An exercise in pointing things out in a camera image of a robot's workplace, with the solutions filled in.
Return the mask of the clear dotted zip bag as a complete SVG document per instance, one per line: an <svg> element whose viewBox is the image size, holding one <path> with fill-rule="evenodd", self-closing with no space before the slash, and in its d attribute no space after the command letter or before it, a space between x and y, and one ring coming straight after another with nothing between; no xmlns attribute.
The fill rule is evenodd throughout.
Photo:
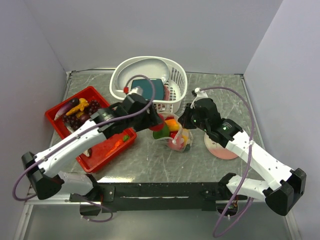
<svg viewBox="0 0 320 240"><path fill-rule="evenodd" d="M173 113L160 112L158 115L164 120L165 125L165 120L168 119L175 119L178 122L178 116ZM183 128L180 123L179 126L179 131L170 132L170 137L163 137L160 139L154 139L152 131L151 139L156 141L157 143L161 143L168 146L171 150L177 152L186 152L190 149L193 143L193 135L190 130Z"/></svg>

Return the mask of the green bell pepper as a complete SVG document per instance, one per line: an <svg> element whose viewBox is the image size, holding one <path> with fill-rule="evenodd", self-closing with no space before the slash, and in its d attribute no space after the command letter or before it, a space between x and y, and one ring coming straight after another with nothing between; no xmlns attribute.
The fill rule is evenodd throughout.
<svg viewBox="0 0 320 240"><path fill-rule="evenodd" d="M154 131L152 136L155 140L170 137L169 127L165 124L159 131Z"/></svg>

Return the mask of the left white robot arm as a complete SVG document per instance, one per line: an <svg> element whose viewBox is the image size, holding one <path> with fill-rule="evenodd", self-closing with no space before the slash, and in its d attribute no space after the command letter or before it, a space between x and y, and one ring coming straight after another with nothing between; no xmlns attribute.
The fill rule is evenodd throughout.
<svg viewBox="0 0 320 240"><path fill-rule="evenodd" d="M48 199L62 189L71 194L82 195L88 201L97 199L100 189L94 178L62 172L62 167L84 151L128 128L136 132L150 129L162 129L164 120L158 115L150 100L137 93L129 93L122 102L100 108L75 132L47 150L33 154L28 151L21 160L35 197Z"/></svg>

